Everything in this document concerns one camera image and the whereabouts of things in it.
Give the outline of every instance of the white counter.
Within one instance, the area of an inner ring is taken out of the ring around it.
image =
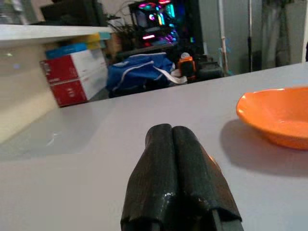
[[[128,178],[160,123],[189,127],[215,157],[245,231],[303,230],[308,152],[268,143],[235,113],[247,91],[303,84],[308,64],[296,64],[55,110],[0,148],[0,230],[120,231]]]

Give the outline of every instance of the white strap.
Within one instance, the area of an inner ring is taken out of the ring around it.
[[[164,76],[166,76],[167,79],[169,79],[171,82],[173,83],[176,83],[176,84],[183,84],[183,83],[186,83],[187,82],[187,77],[186,76],[183,76],[182,78],[177,78],[177,77],[174,77],[172,76],[171,74],[168,73],[168,71],[165,71],[165,70],[162,70],[162,69],[159,69],[157,67],[154,66],[154,68],[161,72],[162,74],[164,74]]]

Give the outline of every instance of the orange plate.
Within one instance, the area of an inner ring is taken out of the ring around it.
[[[308,149],[308,87],[245,93],[236,113],[275,144]]]

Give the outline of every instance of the blue bag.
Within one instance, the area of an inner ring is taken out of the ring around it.
[[[177,84],[185,83],[186,77],[176,78],[170,74],[174,67],[165,52],[132,55],[109,67],[106,88],[109,91],[128,90],[143,86],[148,80],[158,81],[162,78]]]

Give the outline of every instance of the gray wall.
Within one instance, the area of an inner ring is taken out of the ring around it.
[[[217,0],[199,0],[202,33],[208,53],[218,61],[219,38]],[[228,39],[229,69],[235,74],[248,72],[248,0],[224,0],[225,32]],[[253,51],[260,51],[262,0],[253,0]]]

